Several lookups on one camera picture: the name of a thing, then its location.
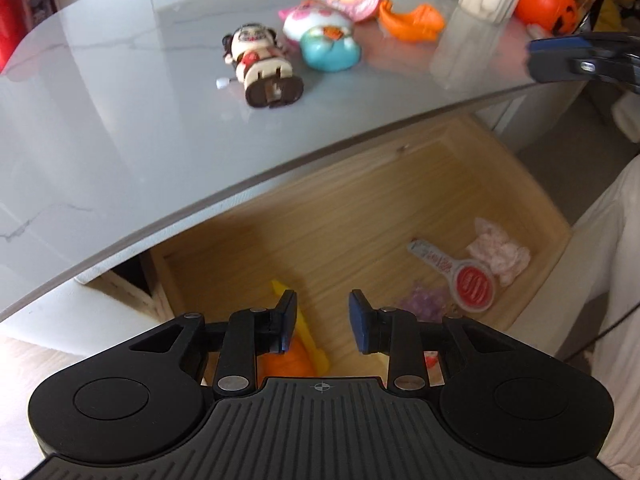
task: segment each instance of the doll figurine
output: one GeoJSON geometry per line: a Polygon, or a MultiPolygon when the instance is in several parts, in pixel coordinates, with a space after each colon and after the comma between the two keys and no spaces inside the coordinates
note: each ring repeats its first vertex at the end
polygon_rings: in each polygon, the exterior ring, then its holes
{"type": "Polygon", "coordinates": [[[244,97],[254,108],[290,105],[300,99],[304,84],[276,42],[276,31],[247,23],[222,39],[225,63],[236,69],[244,97]]]}
{"type": "Polygon", "coordinates": [[[353,22],[340,10],[320,0],[303,0],[298,6],[278,12],[284,36],[293,44],[299,43],[303,34],[313,27],[338,27],[353,32],[353,22]]]}

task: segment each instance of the open drawer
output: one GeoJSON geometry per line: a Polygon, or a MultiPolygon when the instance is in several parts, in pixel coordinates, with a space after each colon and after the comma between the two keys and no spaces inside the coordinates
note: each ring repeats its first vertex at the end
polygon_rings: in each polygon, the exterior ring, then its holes
{"type": "Polygon", "coordinates": [[[520,163],[471,118],[408,126],[386,144],[236,206],[151,249],[176,314],[226,320],[272,307],[270,281],[298,293],[331,376],[386,376],[385,360],[356,350],[347,298],[360,288],[375,308],[417,280],[446,281],[406,245],[414,237],[468,257],[474,218],[498,222],[532,260],[476,316],[506,330],[551,272],[570,228],[520,163]]]}

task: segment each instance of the gray marble tabletop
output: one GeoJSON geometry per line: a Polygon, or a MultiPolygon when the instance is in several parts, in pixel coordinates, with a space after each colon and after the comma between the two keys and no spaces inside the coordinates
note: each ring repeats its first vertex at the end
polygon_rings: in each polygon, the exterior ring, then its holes
{"type": "Polygon", "coordinates": [[[293,57],[289,107],[255,110],[221,39],[280,28],[300,0],[81,0],[22,42],[0,76],[0,319],[187,215],[353,147],[372,132],[532,84],[519,22],[449,24],[434,44],[359,25],[362,62],[335,74],[293,57]]]}

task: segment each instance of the orange pumpkin toy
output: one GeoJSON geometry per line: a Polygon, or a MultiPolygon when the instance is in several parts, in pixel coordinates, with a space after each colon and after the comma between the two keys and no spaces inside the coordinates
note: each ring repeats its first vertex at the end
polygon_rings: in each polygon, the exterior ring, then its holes
{"type": "Polygon", "coordinates": [[[516,17],[526,25],[537,23],[555,36],[575,30],[578,13],[575,0],[520,0],[516,17]]]}

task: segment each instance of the orange toy in drawer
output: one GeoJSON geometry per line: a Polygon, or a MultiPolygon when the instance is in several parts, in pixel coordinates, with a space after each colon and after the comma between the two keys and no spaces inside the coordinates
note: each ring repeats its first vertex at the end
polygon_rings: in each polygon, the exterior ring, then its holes
{"type": "Polygon", "coordinates": [[[284,354],[265,354],[260,357],[260,377],[316,377],[316,369],[297,335],[291,338],[289,350],[284,354]]]}

